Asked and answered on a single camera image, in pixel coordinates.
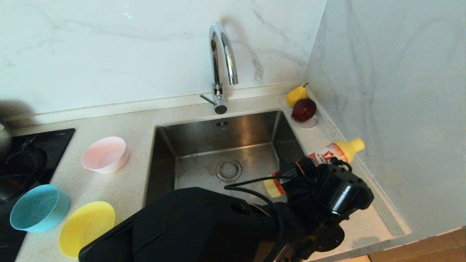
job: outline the speckled countertop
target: speckled countertop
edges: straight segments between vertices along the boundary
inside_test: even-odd
[[[51,184],[70,196],[69,212],[65,219],[51,230],[28,233],[16,261],[78,261],[60,252],[58,238],[66,218],[86,203],[97,200],[109,202],[115,208],[120,221],[139,211],[144,206],[156,126],[281,110],[280,97],[274,95],[232,100],[228,102],[228,112],[222,116],[216,115],[210,104],[197,104],[14,130],[14,135],[19,136],[65,128],[76,129],[51,181]],[[294,131],[305,153],[321,149],[333,140],[319,126],[311,130],[294,128]],[[81,166],[84,150],[92,142],[108,136],[122,137],[126,141],[130,152],[128,163],[111,174],[98,174],[84,169]],[[342,222],[342,227],[346,233],[345,241],[330,252],[315,253],[311,256],[312,260],[393,238],[373,207],[355,212],[349,221]]]

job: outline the drain strainer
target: drain strainer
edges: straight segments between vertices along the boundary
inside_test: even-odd
[[[215,173],[217,177],[225,182],[235,181],[242,172],[241,164],[234,159],[224,159],[217,164]]]

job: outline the stainless steel sink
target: stainless steel sink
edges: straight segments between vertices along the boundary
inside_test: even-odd
[[[266,177],[302,157],[281,111],[161,126],[155,132],[146,204],[174,189],[198,186],[263,205],[252,195],[223,187]],[[268,196],[262,182],[243,187]]]

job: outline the pink bowl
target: pink bowl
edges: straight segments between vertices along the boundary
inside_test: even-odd
[[[126,143],[119,137],[102,138],[90,145],[82,155],[82,165],[92,171],[108,174],[128,161]]]

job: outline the marble wall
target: marble wall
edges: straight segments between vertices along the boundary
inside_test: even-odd
[[[464,225],[465,2],[328,0],[306,80],[419,239]]]
[[[224,23],[246,88],[300,81],[325,0],[0,1],[0,109],[43,113],[209,92]]]

